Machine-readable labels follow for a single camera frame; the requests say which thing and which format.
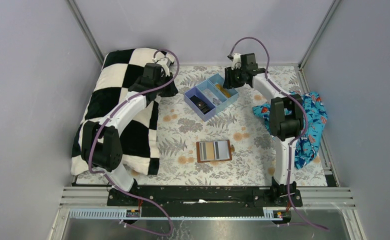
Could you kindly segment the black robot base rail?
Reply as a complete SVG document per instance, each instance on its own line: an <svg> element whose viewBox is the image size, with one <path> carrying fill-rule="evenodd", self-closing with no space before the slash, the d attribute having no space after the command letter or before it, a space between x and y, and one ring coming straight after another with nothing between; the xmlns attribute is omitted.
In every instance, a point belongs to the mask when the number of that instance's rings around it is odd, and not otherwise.
<svg viewBox="0 0 390 240"><path fill-rule="evenodd" d="M142 217L262 217L264 208L285 210L288 194L258 186L139 185L131 194L111 189L109 207L135 207Z"/></svg>

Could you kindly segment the orange credit card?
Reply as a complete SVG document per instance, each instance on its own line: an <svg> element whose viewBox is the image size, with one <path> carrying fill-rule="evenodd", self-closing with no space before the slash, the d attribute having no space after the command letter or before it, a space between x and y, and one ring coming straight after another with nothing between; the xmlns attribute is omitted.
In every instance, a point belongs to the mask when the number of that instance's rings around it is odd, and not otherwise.
<svg viewBox="0 0 390 240"><path fill-rule="evenodd" d="M229 92L228 89L224 88L222 85L220 84L215 84L215 87L226 97L226 98L230 98L232 95L231 93Z"/></svg>

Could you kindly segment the brown leather card holder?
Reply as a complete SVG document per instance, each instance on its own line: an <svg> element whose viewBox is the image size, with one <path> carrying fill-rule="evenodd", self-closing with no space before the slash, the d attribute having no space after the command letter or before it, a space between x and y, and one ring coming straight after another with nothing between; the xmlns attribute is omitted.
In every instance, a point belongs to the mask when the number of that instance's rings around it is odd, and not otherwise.
<svg viewBox="0 0 390 240"><path fill-rule="evenodd" d="M215 158L215 142L227 141L229 148L229 159L217 160ZM198 163L211 163L211 162L227 162L232 160L232 145L228 139L226 140L207 140L196 142L196 159Z"/></svg>

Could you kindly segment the blue compartment organizer box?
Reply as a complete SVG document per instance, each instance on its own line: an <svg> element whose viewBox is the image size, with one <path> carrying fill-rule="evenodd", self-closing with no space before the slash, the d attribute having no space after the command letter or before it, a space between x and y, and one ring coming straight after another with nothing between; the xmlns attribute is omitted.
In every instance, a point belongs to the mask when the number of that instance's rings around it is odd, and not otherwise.
<svg viewBox="0 0 390 240"><path fill-rule="evenodd" d="M184 93L184 101L192 109L192 111L200 117L204 122L215 117L217 114L222 112L225 108L235 103L239 97L239 93L236 89L228 89L231 93L230 98L226 98L215 86L220 84L223 86L225 79L220 74L215 74L201 83L197 84L193 88L187 90ZM210 108L211 111L207 114L202 114L196 105L190 100L192 96L197 96L204 101Z"/></svg>

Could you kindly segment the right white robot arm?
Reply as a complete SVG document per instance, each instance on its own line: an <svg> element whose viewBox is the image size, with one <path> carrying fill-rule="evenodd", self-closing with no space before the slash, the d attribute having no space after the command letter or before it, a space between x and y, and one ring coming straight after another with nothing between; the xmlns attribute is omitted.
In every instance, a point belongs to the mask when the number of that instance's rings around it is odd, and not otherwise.
<svg viewBox="0 0 390 240"><path fill-rule="evenodd" d="M232 64L225 69L223 87L235 89L248 84L269 100L268 125L276 150L271 198L289 197L296 192L292 170L295 167L296 145L304 127L302 97L283 90L267 75L265 68L258 66L254 53L231 53L228 58Z"/></svg>

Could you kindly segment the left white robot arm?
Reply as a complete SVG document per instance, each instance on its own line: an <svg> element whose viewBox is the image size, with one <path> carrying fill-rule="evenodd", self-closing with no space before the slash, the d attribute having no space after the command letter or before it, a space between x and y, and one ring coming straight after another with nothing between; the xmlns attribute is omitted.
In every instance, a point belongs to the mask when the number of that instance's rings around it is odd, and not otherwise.
<svg viewBox="0 0 390 240"><path fill-rule="evenodd" d="M98 121L82 125L81 157L89 171L97 167L111 186L121 192L130 192L134 178L122 165L123 150L120 135L131 120L153 102L157 96L170 97L175 79L169 60L146 63L143 73L128 88L124 100Z"/></svg>

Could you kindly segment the silver grey credit card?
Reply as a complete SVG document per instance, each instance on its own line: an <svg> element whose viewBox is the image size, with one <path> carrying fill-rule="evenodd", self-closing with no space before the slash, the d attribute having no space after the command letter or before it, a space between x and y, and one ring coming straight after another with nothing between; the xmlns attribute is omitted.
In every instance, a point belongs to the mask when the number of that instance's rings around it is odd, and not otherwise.
<svg viewBox="0 0 390 240"><path fill-rule="evenodd" d="M227 160L230 158L229 145L227 140L215 141L214 144L216 160Z"/></svg>

